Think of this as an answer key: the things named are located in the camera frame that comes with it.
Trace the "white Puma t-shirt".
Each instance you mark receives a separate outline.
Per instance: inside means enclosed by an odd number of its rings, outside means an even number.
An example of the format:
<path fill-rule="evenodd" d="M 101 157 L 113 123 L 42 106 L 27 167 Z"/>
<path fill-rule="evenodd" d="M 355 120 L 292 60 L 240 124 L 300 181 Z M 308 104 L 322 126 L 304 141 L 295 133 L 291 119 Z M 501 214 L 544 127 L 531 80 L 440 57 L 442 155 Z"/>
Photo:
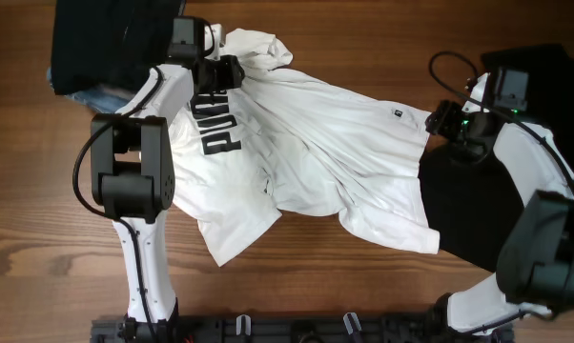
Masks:
<path fill-rule="evenodd" d="M 174 203 L 224 265 L 284 212 L 336 215 L 384 247 L 435 253 L 418 179 L 427 112 L 377 100 L 291 68 L 273 34 L 233 30 L 221 49 L 241 86 L 201 94 L 170 127 Z"/>

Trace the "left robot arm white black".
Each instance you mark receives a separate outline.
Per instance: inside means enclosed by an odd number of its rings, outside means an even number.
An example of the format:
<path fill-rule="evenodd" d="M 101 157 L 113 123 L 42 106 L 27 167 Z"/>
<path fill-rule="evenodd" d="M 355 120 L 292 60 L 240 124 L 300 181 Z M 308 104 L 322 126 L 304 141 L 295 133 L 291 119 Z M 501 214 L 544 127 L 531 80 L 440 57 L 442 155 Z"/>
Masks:
<path fill-rule="evenodd" d="M 112 220 L 129 283 L 128 319 L 156 324 L 176 311 L 165 245 L 167 210 L 176 189 L 168 128 L 194 96 L 239 87 L 233 55 L 187 69 L 156 66 L 130 103 L 92 120 L 92 197 Z"/>

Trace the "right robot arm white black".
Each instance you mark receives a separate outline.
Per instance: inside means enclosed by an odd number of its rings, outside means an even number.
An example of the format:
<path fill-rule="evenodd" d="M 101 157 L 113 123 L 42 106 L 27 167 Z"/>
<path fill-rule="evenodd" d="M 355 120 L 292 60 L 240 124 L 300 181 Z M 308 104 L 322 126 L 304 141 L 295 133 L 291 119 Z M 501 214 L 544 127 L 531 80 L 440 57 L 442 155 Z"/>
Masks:
<path fill-rule="evenodd" d="M 491 274 L 441 298 L 431 318 L 453 334 L 484 334 L 524 316 L 574 310 L 574 191 L 544 127 L 502 124 L 482 162 L 439 147 L 420 161 L 421 196 L 440 247 Z"/>

